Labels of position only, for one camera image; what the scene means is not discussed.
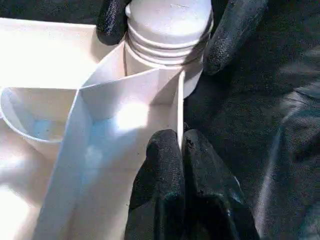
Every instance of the white plastic tray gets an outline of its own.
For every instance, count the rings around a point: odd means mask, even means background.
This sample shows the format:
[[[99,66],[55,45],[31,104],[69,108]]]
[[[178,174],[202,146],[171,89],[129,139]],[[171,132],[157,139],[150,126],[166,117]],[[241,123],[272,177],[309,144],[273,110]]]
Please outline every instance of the white plastic tray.
[[[159,95],[159,76],[152,69],[77,92],[34,240],[123,238],[150,137],[174,129],[182,143],[184,72],[171,100]]]
[[[92,25],[0,19],[0,34],[8,46],[0,46],[0,86],[83,86],[36,228],[26,223],[17,234],[27,229],[34,230],[33,240],[122,239],[133,180],[150,137],[173,129],[182,144],[185,72],[166,82],[161,69],[128,71],[125,44],[100,44]]]

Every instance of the glove finger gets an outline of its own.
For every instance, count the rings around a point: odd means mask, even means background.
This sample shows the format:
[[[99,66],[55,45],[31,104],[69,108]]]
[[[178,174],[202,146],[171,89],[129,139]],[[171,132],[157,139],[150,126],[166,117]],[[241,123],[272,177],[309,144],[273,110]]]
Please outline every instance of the glove finger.
[[[256,29],[268,0],[229,0],[204,51],[204,72],[214,75],[235,56]]]
[[[184,134],[183,162],[189,234],[198,235],[200,223],[210,239],[259,239],[238,181],[196,130]]]
[[[180,239],[185,214],[182,154],[173,130],[155,133],[132,188],[126,240]]]
[[[125,9],[130,2],[131,0],[103,1],[96,24],[96,33],[102,43],[115,45],[124,37],[128,28]]]

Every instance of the dark fabric background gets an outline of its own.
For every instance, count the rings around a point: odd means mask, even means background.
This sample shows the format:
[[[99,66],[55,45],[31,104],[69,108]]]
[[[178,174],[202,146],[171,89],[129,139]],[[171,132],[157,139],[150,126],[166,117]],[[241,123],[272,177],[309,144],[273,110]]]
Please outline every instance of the dark fabric background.
[[[227,1],[213,2],[217,24]],[[0,16],[95,24],[101,5],[0,0]],[[234,61],[202,75],[184,114],[239,180],[261,236],[293,240],[319,232],[318,0],[271,0]]]

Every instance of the gloved hand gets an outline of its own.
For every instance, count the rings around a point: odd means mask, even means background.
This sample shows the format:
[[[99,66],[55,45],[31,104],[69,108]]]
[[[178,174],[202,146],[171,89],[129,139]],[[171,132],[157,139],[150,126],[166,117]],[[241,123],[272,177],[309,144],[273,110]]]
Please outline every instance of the gloved hand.
[[[155,133],[132,188],[126,240],[259,239],[236,178],[198,131]]]
[[[213,6],[218,0],[211,0]],[[131,0],[104,0],[97,22],[101,42],[115,45],[127,30],[125,7]],[[220,22],[204,52],[204,72],[210,75],[223,69],[256,28],[268,0],[229,0]]]

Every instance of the white plastic compartment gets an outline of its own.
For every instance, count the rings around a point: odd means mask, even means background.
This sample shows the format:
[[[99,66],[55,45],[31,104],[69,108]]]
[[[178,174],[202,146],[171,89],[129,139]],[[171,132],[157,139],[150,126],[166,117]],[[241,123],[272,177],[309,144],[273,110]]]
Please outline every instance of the white plastic compartment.
[[[159,69],[78,90],[33,240],[123,238],[150,137],[174,129],[182,144],[184,77],[171,95]]]
[[[0,113],[7,125],[47,159],[56,160],[76,91],[6,87]]]
[[[78,89],[115,46],[95,25],[0,18],[0,86]]]
[[[53,166],[0,116],[1,240],[32,239]]]

